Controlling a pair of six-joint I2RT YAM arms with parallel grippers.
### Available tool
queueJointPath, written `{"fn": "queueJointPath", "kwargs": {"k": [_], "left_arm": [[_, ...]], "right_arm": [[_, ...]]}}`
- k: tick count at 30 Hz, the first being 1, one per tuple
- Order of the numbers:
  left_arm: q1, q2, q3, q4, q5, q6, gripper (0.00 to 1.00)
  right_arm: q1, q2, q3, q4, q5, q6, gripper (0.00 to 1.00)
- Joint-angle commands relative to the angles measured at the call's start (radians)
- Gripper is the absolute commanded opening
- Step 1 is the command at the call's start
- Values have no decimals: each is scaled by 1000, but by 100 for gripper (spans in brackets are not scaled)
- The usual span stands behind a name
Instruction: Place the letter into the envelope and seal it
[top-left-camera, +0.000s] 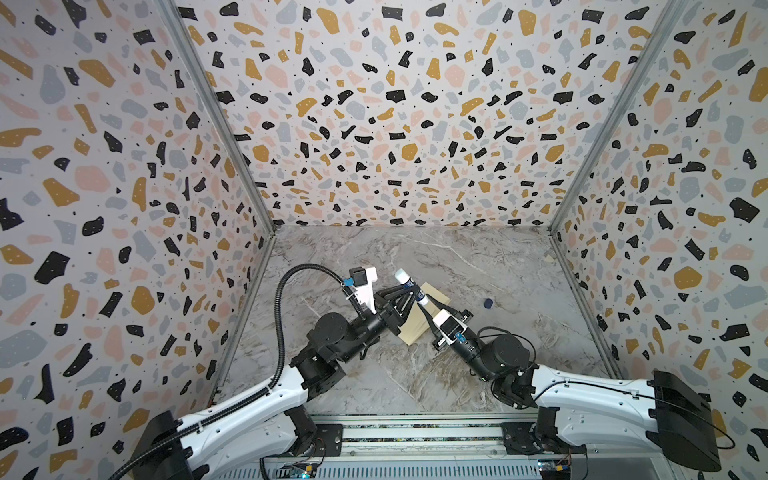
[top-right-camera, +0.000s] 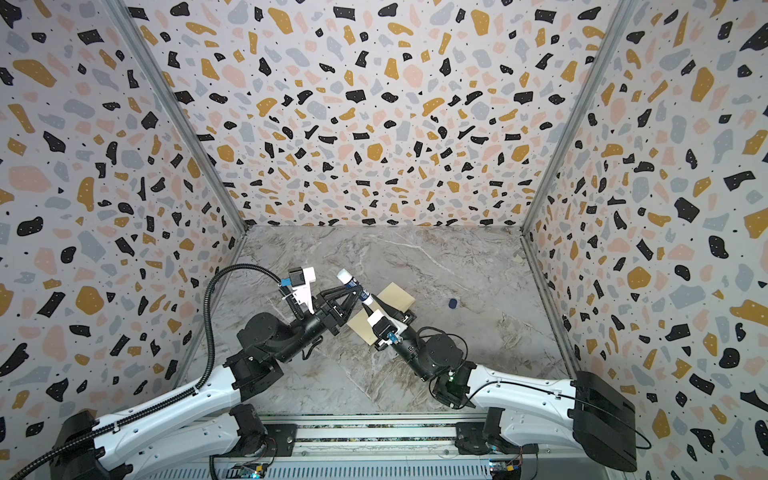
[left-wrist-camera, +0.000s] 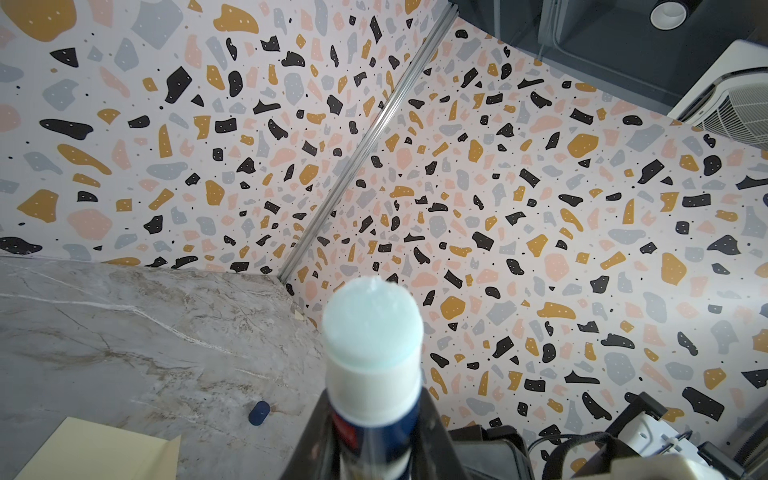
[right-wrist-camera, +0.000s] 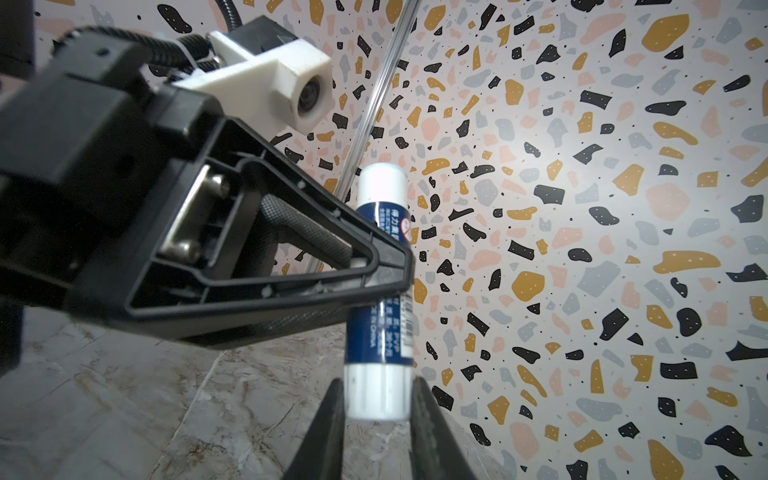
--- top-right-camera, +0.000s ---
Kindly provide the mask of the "blue white glue stick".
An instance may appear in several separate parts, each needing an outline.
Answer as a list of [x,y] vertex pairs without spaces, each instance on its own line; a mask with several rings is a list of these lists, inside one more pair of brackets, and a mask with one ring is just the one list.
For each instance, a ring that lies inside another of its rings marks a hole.
[[337,273],[337,278],[347,288],[360,287],[360,301],[367,306],[371,306],[373,304],[374,299],[371,297],[371,294],[346,269],[340,270]]

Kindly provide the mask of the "cream envelope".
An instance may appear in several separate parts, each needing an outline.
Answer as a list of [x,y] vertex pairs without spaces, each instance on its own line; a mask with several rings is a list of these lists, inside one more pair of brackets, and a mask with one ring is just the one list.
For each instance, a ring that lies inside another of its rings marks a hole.
[[[403,312],[409,310],[415,303],[415,298],[394,282],[384,288],[378,297],[388,305]],[[366,311],[361,309],[352,316],[347,325],[368,345],[373,345],[376,342],[376,337],[368,322],[368,317]]]

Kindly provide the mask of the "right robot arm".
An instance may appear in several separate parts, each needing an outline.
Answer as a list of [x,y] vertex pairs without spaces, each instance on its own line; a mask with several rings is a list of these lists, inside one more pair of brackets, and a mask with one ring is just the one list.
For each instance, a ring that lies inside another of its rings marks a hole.
[[468,360],[468,349],[442,329],[414,329],[406,313],[377,297],[363,308],[375,347],[392,348],[436,401],[486,411],[482,451],[559,444],[580,448],[604,467],[636,471],[635,407],[598,375],[579,371],[572,379],[546,380],[503,373]]

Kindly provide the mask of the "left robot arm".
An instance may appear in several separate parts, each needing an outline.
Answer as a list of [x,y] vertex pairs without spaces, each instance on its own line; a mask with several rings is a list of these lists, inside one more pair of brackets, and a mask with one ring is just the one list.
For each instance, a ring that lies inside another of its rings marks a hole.
[[237,334],[240,350],[200,379],[114,414],[66,420],[48,461],[51,477],[141,479],[202,457],[275,452],[278,444],[250,399],[282,377],[282,364],[308,356],[324,333],[346,325],[357,305],[373,302],[352,280],[316,296],[304,286],[281,290],[295,321],[256,314]]

